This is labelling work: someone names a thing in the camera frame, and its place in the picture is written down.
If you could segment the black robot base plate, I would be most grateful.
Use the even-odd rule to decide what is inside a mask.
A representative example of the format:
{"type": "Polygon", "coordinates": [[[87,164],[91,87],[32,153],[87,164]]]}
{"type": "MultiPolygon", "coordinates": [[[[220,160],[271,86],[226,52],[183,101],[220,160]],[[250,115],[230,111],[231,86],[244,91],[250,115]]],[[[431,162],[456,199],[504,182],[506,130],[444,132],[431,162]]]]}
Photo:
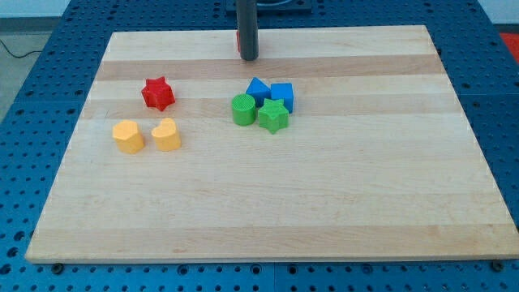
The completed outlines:
{"type": "Polygon", "coordinates": [[[311,13],[311,0],[257,0],[256,13],[276,14],[281,12],[311,13]]]}

